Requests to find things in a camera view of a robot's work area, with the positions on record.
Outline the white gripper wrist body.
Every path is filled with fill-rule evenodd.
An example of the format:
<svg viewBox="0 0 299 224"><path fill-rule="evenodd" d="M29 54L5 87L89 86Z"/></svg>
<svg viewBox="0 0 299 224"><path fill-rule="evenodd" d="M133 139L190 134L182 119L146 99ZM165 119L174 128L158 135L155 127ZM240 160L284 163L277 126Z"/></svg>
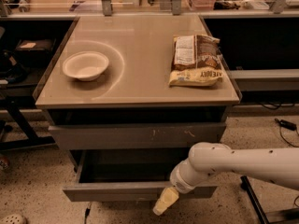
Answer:
<svg viewBox="0 0 299 224"><path fill-rule="evenodd" d="M199 173L186 159L181 161L171 172L170 182L178 192L186 194L195 189L200 183Z"/></svg>

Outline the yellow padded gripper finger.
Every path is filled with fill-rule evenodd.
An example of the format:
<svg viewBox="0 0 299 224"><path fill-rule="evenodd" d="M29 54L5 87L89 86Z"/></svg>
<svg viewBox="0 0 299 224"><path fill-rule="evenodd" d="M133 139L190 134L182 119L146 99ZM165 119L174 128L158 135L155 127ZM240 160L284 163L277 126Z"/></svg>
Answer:
<svg viewBox="0 0 299 224"><path fill-rule="evenodd" d="M153 213L160 216L178 200L178 197L178 191L174 187L165 188L152 209Z"/></svg>

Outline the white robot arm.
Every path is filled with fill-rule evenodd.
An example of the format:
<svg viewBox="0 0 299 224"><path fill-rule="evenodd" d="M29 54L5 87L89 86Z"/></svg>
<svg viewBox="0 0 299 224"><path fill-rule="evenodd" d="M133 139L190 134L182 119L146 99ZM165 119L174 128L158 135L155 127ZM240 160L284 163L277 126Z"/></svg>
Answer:
<svg viewBox="0 0 299 224"><path fill-rule="evenodd" d="M171 172L171 186L164 188L153 213L161 215L180 193L189 193L213 175L224 172L299 190L299 149L231 149L220 143L197 143Z"/></svg>

